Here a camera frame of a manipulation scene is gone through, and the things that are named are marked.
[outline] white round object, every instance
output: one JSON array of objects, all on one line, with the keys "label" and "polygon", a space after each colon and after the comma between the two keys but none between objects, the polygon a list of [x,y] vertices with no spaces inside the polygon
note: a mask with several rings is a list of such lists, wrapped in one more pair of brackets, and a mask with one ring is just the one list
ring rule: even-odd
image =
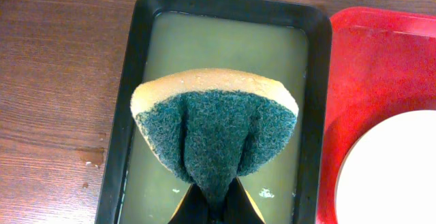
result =
[{"label": "white round object", "polygon": [[436,111],[393,116],[365,133],[335,198],[338,224],[436,223]]}]

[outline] red plastic container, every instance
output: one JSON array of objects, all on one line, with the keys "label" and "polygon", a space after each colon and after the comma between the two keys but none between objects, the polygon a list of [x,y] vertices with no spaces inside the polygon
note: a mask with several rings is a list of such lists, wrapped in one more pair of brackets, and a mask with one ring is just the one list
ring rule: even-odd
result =
[{"label": "red plastic container", "polygon": [[391,116],[436,110],[436,17],[353,7],[331,21],[333,47],[317,207],[317,223],[327,224],[337,223],[337,176],[354,142]]}]

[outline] tray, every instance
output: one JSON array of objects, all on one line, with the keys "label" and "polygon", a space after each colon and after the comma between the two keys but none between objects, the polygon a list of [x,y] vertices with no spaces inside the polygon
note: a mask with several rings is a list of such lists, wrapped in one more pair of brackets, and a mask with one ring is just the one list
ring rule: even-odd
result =
[{"label": "tray", "polygon": [[142,82],[153,19],[162,12],[296,27],[306,33],[309,60],[293,223],[314,223],[332,29],[328,17],[314,7],[266,0],[136,1],[95,222],[118,221],[134,131],[134,120],[129,109],[130,97]]},{"label": "tray", "polygon": [[353,7],[331,21],[333,47],[317,209],[317,223],[328,224],[337,223],[337,176],[354,142],[391,116],[436,110],[436,17]]}]

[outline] folded sponge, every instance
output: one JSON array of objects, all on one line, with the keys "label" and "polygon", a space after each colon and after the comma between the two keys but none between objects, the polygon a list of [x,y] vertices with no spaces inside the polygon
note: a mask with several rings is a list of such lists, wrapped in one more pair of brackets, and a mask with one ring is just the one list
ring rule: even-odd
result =
[{"label": "folded sponge", "polygon": [[195,69],[141,84],[131,111],[161,163],[197,184],[218,210],[235,177],[255,172],[283,150],[298,106],[280,82]]}]

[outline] brown wooden surface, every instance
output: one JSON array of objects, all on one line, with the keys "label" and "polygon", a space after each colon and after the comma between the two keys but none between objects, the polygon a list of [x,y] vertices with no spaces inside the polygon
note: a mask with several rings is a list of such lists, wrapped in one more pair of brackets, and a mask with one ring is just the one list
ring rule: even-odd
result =
[{"label": "brown wooden surface", "polygon": [[[282,0],[436,15],[436,0]],[[0,0],[0,223],[92,223],[135,0]]]}]

